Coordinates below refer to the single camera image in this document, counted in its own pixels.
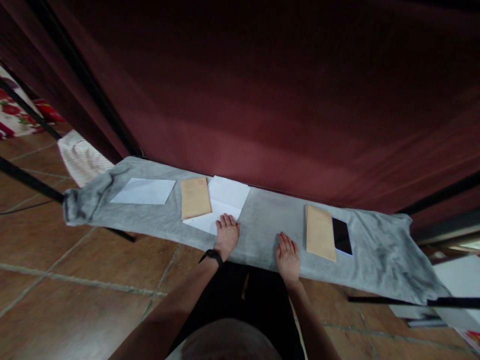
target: phone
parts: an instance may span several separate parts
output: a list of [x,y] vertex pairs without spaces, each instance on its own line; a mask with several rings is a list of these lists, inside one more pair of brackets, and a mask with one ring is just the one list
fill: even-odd
[[331,218],[331,221],[333,224],[333,239],[335,241],[335,248],[345,254],[353,255],[347,223],[334,217]]

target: grout line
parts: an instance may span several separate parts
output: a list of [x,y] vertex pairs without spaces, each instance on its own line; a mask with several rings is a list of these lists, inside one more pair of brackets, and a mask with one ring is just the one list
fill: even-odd
[[[96,288],[104,288],[104,289],[112,289],[112,290],[118,290],[122,291],[125,293],[132,293],[132,294],[141,294],[141,295],[153,295],[153,290],[149,289],[142,289],[142,288],[137,288],[134,286],[127,286],[127,285],[119,285],[111,282],[103,282],[103,281],[98,281],[98,280],[87,280],[83,279],[80,277],[75,277],[75,276],[68,276],[68,275],[62,275],[58,273],[53,273],[53,272],[46,272],[38,269],[30,269],[27,267],[23,266],[14,266],[14,265],[8,265],[4,263],[0,263],[0,269],[11,271],[11,272],[16,272],[16,273],[21,273],[21,274],[27,274],[27,275],[35,275],[35,276],[41,276],[42,278],[49,278],[49,279],[54,279],[54,280],[63,280],[69,283],[76,283],[76,284],[81,284],[81,285],[88,285]],[[166,294],[163,292],[158,292],[158,296],[165,296]]]
[[37,280],[35,280],[33,282],[32,285],[30,285],[29,287],[27,287],[25,290],[22,291],[22,293],[15,299],[13,300],[10,305],[8,305],[6,308],[4,308],[1,312],[0,312],[0,319],[2,318],[2,316],[4,316],[6,313],[8,313],[11,309],[14,308],[14,306],[16,304],[18,304],[29,292],[30,290],[32,290],[40,281],[42,281],[47,275],[48,275],[48,272],[50,270],[52,270],[60,261],[62,261],[66,256],[68,256],[68,254],[70,254],[78,245],[80,245],[80,243],[83,241],[83,239],[85,239],[85,237],[87,237],[88,235],[90,235],[92,233],[92,231],[95,229],[95,227],[92,227],[92,229],[87,232],[84,236],[82,236],[82,238],[80,240],[78,240],[76,242],[75,245],[73,245],[68,251],[66,251],[57,261],[55,261],[53,263],[52,266],[50,266],[48,268],[48,270],[43,274],[41,275]]
[[15,300],[13,300],[10,303],[10,305],[8,305],[6,308],[4,308],[0,312],[0,319],[6,313],[8,313],[10,310],[12,310],[15,305],[17,305],[20,301],[22,301],[22,299],[25,297],[25,295],[27,295],[30,292],[30,290],[32,290],[40,281],[42,281],[42,279],[43,279],[43,277],[39,277],[38,279],[36,279],[29,287],[27,287],[25,290],[23,290],[22,293]]
[[56,144],[57,144],[57,143],[54,142],[54,143],[51,144],[51,145],[47,145],[47,146],[44,146],[44,147],[39,147],[39,148],[36,149],[36,150],[33,150],[33,151],[30,151],[30,152],[24,153],[24,154],[22,154],[22,155],[19,155],[19,156],[17,156],[17,157],[13,157],[13,158],[11,158],[11,159],[8,159],[8,161],[9,161],[9,162],[12,162],[12,161],[15,161],[15,160],[24,158],[24,157],[26,157],[26,156],[28,156],[28,155],[34,154],[34,153],[39,152],[39,151],[42,151],[42,150],[44,150],[44,149],[51,148],[52,146],[54,146],[54,145],[56,145]]
[[52,174],[52,173],[44,172],[44,171],[32,170],[32,169],[28,169],[28,168],[25,168],[25,167],[21,167],[21,169],[26,171],[26,172],[30,172],[30,173],[48,175],[48,176],[55,177],[55,178],[71,179],[70,176],[57,175],[57,174]]
[[36,198],[37,196],[39,196],[39,195],[40,195],[40,194],[37,193],[37,194],[33,195],[32,197],[29,197],[28,199],[23,200],[22,202],[18,203],[17,205],[9,208],[9,209],[8,209],[7,211],[5,211],[5,212],[6,212],[6,213],[9,213],[9,212],[15,210],[16,208],[19,208],[19,207],[22,206],[23,204],[28,203],[30,200],[35,199],[35,198]]
[[62,256],[60,256],[60,258],[59,258],[57,261],[55,261],[55,262],[53,263],[53,265],[50,266],[46,272],[47,272],[47,273],[50,273],[50,272],[53,270],[53,268],[56,267],[63,259],[65,259],[73,250],[75,250],[75,249],[84,241],[84,239],[88,238],[88,237],[90,236],[90,234],[95,231],[96,228],[97,228],[96,226],[93,226],[85,235],[83,235],[83,236],[81,237],[80,240],[78,240],[78,241],[75,243],[75,245],[73,245],[73,246],[72,246],[69,250],[67,250]]
[[54,280],[64,280],[67,282],[71,283],[76,283],[76,284],[81,284],[81,285],[88,285],[92,286],[95,288],[103,288],[103,289],[112,289],[112,290],[118,290],[122,291],[125,293],[131,293],[131,294],[140,294],[140,295],[153,295],[154,292],[152,290],[148,290],[145,288],[137,288],[134,286],[128,286],[128,285],[119,285],[111,282],[103,282],[103,281],[98,281],[98,280],[87,280],[75,276],[68,276],[68,275],[61,275],[57,273],[48,273],[46,277]]
[[[68,179],[68,178],[63,178],[63,179],[57,181],[56,183],[54,183],[54,184],[52,185],[52,187],[57,186],[58,184],[61,184],[62,182],[64,182],[64,181],[67,180],[67,179]],[[9,213],[9,212],[15,210],[16,208],[19,208],[20,206],[28,203],[30,200],[35,199],[36,197],[38,197],[38,196],[40,196],[40,195],[42,195],[42,194],[36,193],[36,194],[33,195],[32,197],[30,197],[30,198],[28,198],[28,199],[26,199],[26,200],[23,200],[22,202],[20,202],[20,203],[18,203],[17,205],[9,208],[9,209],[8,209],[7,211],[5,211],[5,212],[6,212],[6,213]]]
[[153,293],[150,301],[148,302],[148,305],[147,305],[146,308],[145,308],[145,311],[143,312],[143,316],[141,317],[140,323],[141,323],[142,321],[144,321],[145,318],[147,317],[147,313],[149,312],[150,308],[152,307],[152,304],[154,303],[155,295],[156,295],[157,293],[160,293],[160,291],[159,291],[160,286],[161,286],[162,283],[164,282],[164,279],[165,279],[165,277],[167,276],[167,273],[169,272],[170,268],[172,267],[172,264],[174,263],[175,257],[176,257],[177,254],[179,253],[181,246],[182,246],[182,244],[178,244],[178,246],[176,247],[175,252],[174,252],[173,255],[171,256],[170,262],[168,263],[165,271],[163,272],[163,275],[161,276],[160,280],[158,281],[158,285],[157,285],[156,288],[155,288],[155,292]]
[[429,340],[420,340],[420,339],[416,339],[416,338],[413,338],[413,337],[393,335],[393,334],[389,334],[389,333],[382,332],[382,331],[360,330],[360,329],[357,329],[353,326],[332,325],[332,324],[328,324],[328,323],[322,323],[321,325],[323,327],[326,327],[326,328],[333,328],[333,329],[339,329],[339,330],[344,330],[344,331],[352,331],[352,332],[355,332],[355,333],[376,336],[376,337],[384,338],[384,339],[403,340],[407,343],[430,345],[430,346],[434,346],[434,347],[447,348],[447,349],[450,349],[450,350],[462,350],[462,351],[465,351],[465,352],[472,352],[473,351],[473,349],[471,349],[469,347],[462,347],[462,346],[458,346],[458,345],[449,345],[449,344],[444,344],[444,343],[441,343],[441,342],[434,342],[434,341],[429,341]]
[[[363,327],[365,329],[367,329],[367,323],[365,322],[365,316],[362,313],[362,310],[360,309],[360,304],[359,303],[356,304],[356,309],[360,313],[361,322],[363,323]],[[368,342],[370,343],[371,353],[373,354],[374,360],[378,360],[377,349],[375,348],[374,343],[372,342],[372,336],[370,334],[367,334],[366,338],[368,339]]]

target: striped cloth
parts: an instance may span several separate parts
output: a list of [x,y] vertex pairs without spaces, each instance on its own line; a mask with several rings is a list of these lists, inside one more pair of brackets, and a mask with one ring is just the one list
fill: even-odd
[[75,130],[58,140],[58,148],[70,176],[80,188],[114,167]]

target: smartwatch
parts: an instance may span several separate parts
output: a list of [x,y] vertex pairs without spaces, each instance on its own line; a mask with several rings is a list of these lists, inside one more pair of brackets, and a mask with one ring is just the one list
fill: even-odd
[[207,250],[198,263],[200,264],[206,257],[215,259],[218,263],[218,269],[220,269],[224,265],[220,254],[213,249]]

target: dark red curtain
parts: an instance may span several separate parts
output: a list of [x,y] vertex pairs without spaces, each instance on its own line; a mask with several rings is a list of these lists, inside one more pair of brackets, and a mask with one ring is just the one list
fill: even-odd
[[110,161],[128,156],[24,1],[0,0],[0,58]]
[[49,3],[155,161],[385,213],[480,169],[476,14],[373,0]]

